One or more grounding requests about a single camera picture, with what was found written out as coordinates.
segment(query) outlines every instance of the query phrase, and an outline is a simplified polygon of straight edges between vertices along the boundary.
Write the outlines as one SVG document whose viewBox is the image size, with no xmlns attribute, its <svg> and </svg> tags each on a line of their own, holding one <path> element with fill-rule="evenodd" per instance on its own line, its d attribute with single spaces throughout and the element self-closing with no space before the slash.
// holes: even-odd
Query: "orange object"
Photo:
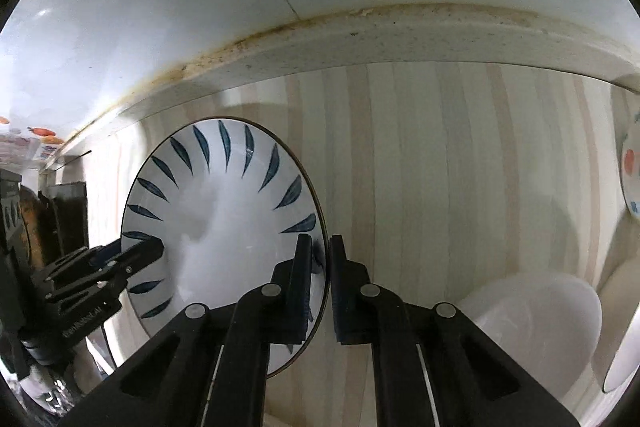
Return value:
<svg viewBox="0 0 640 427">
<path fill-rule="evenodd" d="M 37 136 L 55 136 L 56 135 L 56 133 L 54 133 L 52 130 L 45 129 L 44 127 L 27 127 L 27 129 L 29 129 L 33 134 Z"/>
<path fill-rule="evenodd" d="M 628 176 L 630 176 L 631 173 L 634 171 L 635 159 L 636 159 L 636 155 L 634 154 L 634 152 L 631 149 L 627 150 L 625 153 L 624 166 L 625 166 L 625 172 Z"/>
<path fill-rule="evenodd" d="M 42 143 L 49 143 L 52 145 L 60 145 L 65 141 L 62 138 L 58 138 L 57 136 L 44 136 L 40 139 Z"/>
</svg>

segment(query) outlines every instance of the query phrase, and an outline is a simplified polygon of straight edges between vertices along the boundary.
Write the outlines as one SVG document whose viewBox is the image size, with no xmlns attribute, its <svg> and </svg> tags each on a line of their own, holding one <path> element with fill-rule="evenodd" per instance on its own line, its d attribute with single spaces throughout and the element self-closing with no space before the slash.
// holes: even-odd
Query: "silver screw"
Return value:
<svg viewBox="0 0 640 427">
<path fill-rule="evenodd" d="M 450 319 L 456 315 L 456 307 L 453 304 L 449 304 L 448 302 L 441 302 L 436 306 L 436 313 L 440 317 L 444 317 L 445 319 Z"/>
<path fill-rule="evenodd" d="M 365 284 L 360 288 L 360 293 L 365 297 L 377 297 L 380 295 L 380 286 L 375 284 Z"/>
<path fill-rule="evenodd" d="M 281 291 L 282 290 L 280 286 L 271 282 L 269 284 L 265 284 L 262 287 L 262 295 L 264 295 L 265 297 L 275 297 L 277 295 L 280 295 Z"/>
<path fill-rule="evenodd" d="M 190 306 L 187 306 L 184 314 L 187 315 L 187 317 L 189 317 L 190 319 L 199 319 L 205 314 L 205 311 L 206 310 L 204 309 L 204 306 L 202 304 L 192 304 Z"/>
</svg>

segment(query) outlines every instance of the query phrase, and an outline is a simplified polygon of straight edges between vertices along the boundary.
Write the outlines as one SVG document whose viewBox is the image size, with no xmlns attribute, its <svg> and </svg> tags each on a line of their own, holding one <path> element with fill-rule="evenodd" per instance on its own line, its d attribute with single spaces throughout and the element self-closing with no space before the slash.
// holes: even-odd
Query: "striped surface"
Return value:
<svg viewBox="0 0 640 427">
<path fill-rule="evenodd" d="M 455 302 L 490 280 L 539 269 L 597 287 L 638 247 L 618 174 L 622 135 L 636 110 L 636 97 L 619 87 L 557 71 L 349 66 L 162 111 L 55 177 L 86 179 L 90 239 L 106 244 L 118 237 L 138 168 L 166 136 L 200 118 L 243 116 L 291 147 L 329 233 L 342 234 L 348 255 L 407 301 Z M 338 346 L 330 315 L 327 307 L 309 348 L 271 378 L 266 410 L 294 426 L 375 425 L 369 349 Z M 567 405 L 590 425 L 602 396 L 589 371 L 580 385 Z"/>
</svg>

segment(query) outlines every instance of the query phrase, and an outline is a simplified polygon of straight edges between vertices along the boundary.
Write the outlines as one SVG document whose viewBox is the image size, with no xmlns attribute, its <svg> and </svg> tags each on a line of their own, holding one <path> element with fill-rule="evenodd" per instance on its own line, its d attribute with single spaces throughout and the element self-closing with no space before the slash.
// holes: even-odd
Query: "plate rim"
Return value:
<svg viewBox="0 0 640 427">
<path fill-rule="evenodd" d="M 287 154 L 289 154 L 290 158 L 292 158 L 292 160 L 295 163 L 296 167 L 298 167 L 298 169 L 300 170 L 300 173 L 302 174 L 302 177 L 305 179 L 306 185 L 309 187 L 309 192 L 311 193 L 311 197 L 312 197 L 314 205 L 316 207 L 316 211 L 318 211 L 318 220 L 320 222 L 320 229 L 322 231 L 322 241 L 324 242 L 324 289 L 322 291 L 322 301 L 320 302 L 320 310 L 318 312 L 318 316 L 316 317 L 316 320 L 314 321 L 314 325 L 311 328 L 311 331 L 309 332 L 307 338 L 305 339 L 305 342 L 302 344 L 302 347 L 300 347 L 300 349 L 297 350 L 295 355 L 293 355 L 289 360 L 287 360 L 286 363 L 281 365 L 279 368 L 277 368 L 272 373 L 268 373 L 267 374 L 267 378 L 275 377 L 279 373 L 283 372 L 293 362 L 295 362 L 298 359 L 298 357 L 302 354 L 302 352 L 307 348 L 307 346 L 311 343 L 311 341 L 313 340 L 314 336 L 316 336 L 316 332 L 318 331 L 318 328 L 320 327 L 320 323 L 322 322 L 322 318 L 324 317 L 324 309 L 326 308 L 326 303 L 328 301 L 329 286 L 330 286 L 330 270 L 329 270 L 329 268 L 331 266 L 331 253 L 329 252 L 329 240 L 328 240 L 328 234 L 327 234 L 327 231 L 326 231 L 326 223 L 324 221 L 324 214 L 322 213 L 322 206 L 320 205 L 320 201 L 318 199 L 318 194 L 316 194 L 316 189 L 314 188 L 313 183 L 311 182 L 311 179 L 310 179 L 308 173 L 306 172 L 306 170 L 303 167 L 302 163 L 300 162 L 299 158 L 293 153 L 293 151 L 290 149 L 290 147 L 286 143 L 284 143 L 284 141 L 282 139 L 280 139 L 273 131 L 267 129 L 265 126 L 255 122 L 253 120 L 249 120 L 248 118 L 243 118 L 241 116 L 206 116 L 206 117 L 203 117 L 203 118 L 199 118 L 197 120 L 190 121 L 189 123 L 178 127 L 177 129 L 172 131 L 170 134 L 168 134 L 146 156 L 145 160 L 142 162 L 142 165 L 140 166 L 140 168 L 136 172 L 136 175 L 133 177 L 133 181 L 134 182 L 129 187 L 129 192 L 127 192 L 127 198 L 125 199 L 125 208 L 126 208 L 127 201 L 129 201 L 129 197 L 131 195 L 131 191 L 133 190 L 133 187 L 135 186 L 136 179 L 138 179 L 138 176 L 140 175 L 140 172 L 142 172 L 142 169 L 144 168 L 146 163 L 149 161 L 151 156 L 156 152 L 156 150 L 158 150 L 160 148 L 160 146 L 164 142 L 169 140 L 172 136 L 174 136 L 178 132 L 182 131 L 183 129 L 187 128 L 190 125 L 194 125 L 194 124 L 197 124 L 199 122 L 206 121 L 206 120 L 207 121 L 208 120 L 234 120 L 234 121 L 239 121 L 239 122 L 254 126 L 258 130 L 260 130 L 263 133 L 265 133 L 267 136 L 271 137 L 276 142 L 276 144 L 278 144 L 280 147 L 282 147 L 287 152 Z M 122 240 L 122 230 L 123 230 L 123 226 L 124 226 L 124 217 L 125 217 L 125 212 L 123 210 L 122 217 L 120 218 L 120 239 L 121 240 Z M 125 291 L 127 292 L 127 296 L 128 296 L 129 295 L 129 289 L 125 288 Z M 131 307 L 133 308 L 133 311 L 135 312 L 136 317 L 138 318 L 138 320 L 140 320 L 140 316 L 138 315 L 138 312 L 136 311 L 135 307 L 133 306 L 133 302 L 131 303 Z M 142 325 L 142 322 L 140 322 L 140 324 L 141 324 L 142 328 L 146 331 L 146 328 L 144 327 L 144 325 Z"/>
</svg>

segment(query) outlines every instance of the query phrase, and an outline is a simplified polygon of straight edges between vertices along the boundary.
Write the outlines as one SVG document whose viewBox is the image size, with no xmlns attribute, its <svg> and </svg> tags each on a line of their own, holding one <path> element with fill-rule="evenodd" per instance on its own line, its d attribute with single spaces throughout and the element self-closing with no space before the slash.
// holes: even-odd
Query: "blue leaf pattern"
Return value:
<svg viewBox="0 0 640 427">
<path fill-rule="evenodd" d="M 296 223 L 292 227 L 289 227 L 286 230 L 282 230 L 280 233 L 301 233 L 301 232 L 311 232 L 316 227 L 316 214 L 309 214 L 299 223 Z"/>
<path fill-rule="evenodd" d="M 156 214 L 151 212 L 151 210 L 147 210 L 144 206 L 140 206 L 139 204 L 128 204 L 127 205 L 131 210 L 133 210 L 136 214 L 140 214 L 140 216 L 149 217 L 151 219 L 157 219 L 158 221 L 162 221 Z"/>
<path fill-rule="evenodd" d="M 146 281 L 140 284 L 136 284 L 135 286 L 128 288 L 127 291 L 129 293 L 135 293 L 136 295 L 140 295 L 141 293 L 148 293 L 153 288 L 159 285 L 164 279 L 159 281 Z"/>
<path fill-rule="evenodd" d="M 220 131 L 220 137 L 222 138 L 222 147 L 225 148 L 225 172 L 229 166 L 229 158 L 231 158 L 231 140 L 229 139 L 229 133 L 226 130 L 225 124 L 222 120 L 218 120 L 218 129 Z"/>
<path fill-rule="evenodd" d="M 161 314 L 171 302 L 171 298 L 167 301 L 164 301 L 162 304 L 158 304 L 155 308 L 151 308 L 145 314 L 140 315 L 141 319 L 150 319 L 151 317 L 155 317 L 156 315 Z"/>
<path fill-rule="evenodd" d="M 204 134 L 202 134 L 202 131 L 200 129 L 198 129 L 195 125 L 193 126 L 193 134 L 196 136 L 196 140 L 198 140 L 198 144 L 200 145 L 200 149 L 202 150 L 202 154 L 204 155 L 204 159 L 207 162 L 207 171 L 210 172 L 210 169 L 209 169 L 209 159 L 210 159 L 209 142 L 205 138 Z"/>
<path fill-rule="evenodd" d="M 278 169 L 280 168 L 280 155 L 278 154 L 278 144 L 273 144 L 273 150 L 271 150 L 271 159 L 269 160 L 269 167 L 267 168 L 267 174 L 264 176 L 264 181 L 262 182 L 262 186 L 260 190 L 267 186 L 273 177 L 277 174 Z"/>
<path fill-rule="evenodd" d="M 282 201 L 278 203 L 278 206 L 276 206 L 276 208 L 294 203 L 300 197 L 300 192 L 302 192 L 302 176 L 298 174 L 296 176 L 296 179 L 293 180 L 292 184 L 289 185 L 287 192 L 285 192 L 284 196 L 282 197 Z"/>
<path fill-rule="evenodd" d="M 156 158 L 155 156 L 151 156 L 151 159 L 153 160 L 153 163 L 155 163 L 156 166 L 158 166 L 158 168 L 162 172 L 164 172 L 166 177 L 169 178 L 172 182 L 174 182 L 175 186 L 178 187 L 178 182 L 175 180 L 174 173 L 171 172 L 171 169 L 169 168 L 169 165 L 164 163 L 160 158 Z"/>
<path fill-rule="evenodd" d="M 139 232 L 138 230 L 131 230 L 130 232 L 122 232 L 124 237 L 129 237 L 129 239 L 138 239 L 140 241 L 144 241 L 145 239 L 151 239 L 153 236 L 148 235 L 148 233 Z"/>
<path fill-rule="evenodd" d="M 187 149 L 185 149 L 184 145 L 178 142 L 178 140 L 173 136 L 169 138 L 169 142 L 171 142 L 171 147 L 174 148 L 175 153 L 180 156 L 180 159 L 184 162 L 185 165 L 188 166 L 189 170 L 191 171 L 191 175 L 193 176 L 193 167 L 191 166 L 191 159 L 189 158 Z"/>
<path fill-rule="evenodd" d="M 244 173 L 249 168 L 251 158 L 254 157 L 254 135 L 251 133 L 251 129 L 249 129 L 249 126 L 247 124 L 244 124 L 244 143 L 246 155 L 244 157 L 244 170 L 242 171 L 242 178 L 244 178 Z"/>
<path fill-rule="evenodd" d="M 158 198 L 162 198 L 164 201 L 169 202 L 169 200 L 164 195 L 164 192 L 162 192 L 162 190 L 160 190 L 160 188 L 156 184 L 153 184 L 152 182 L 145 180 L 144 178 L 138 178 L 138 183 L 143 187 L 145 187 L 146 190 L 151 192 L 153 195 L 158 196 Z"/>
</svg>

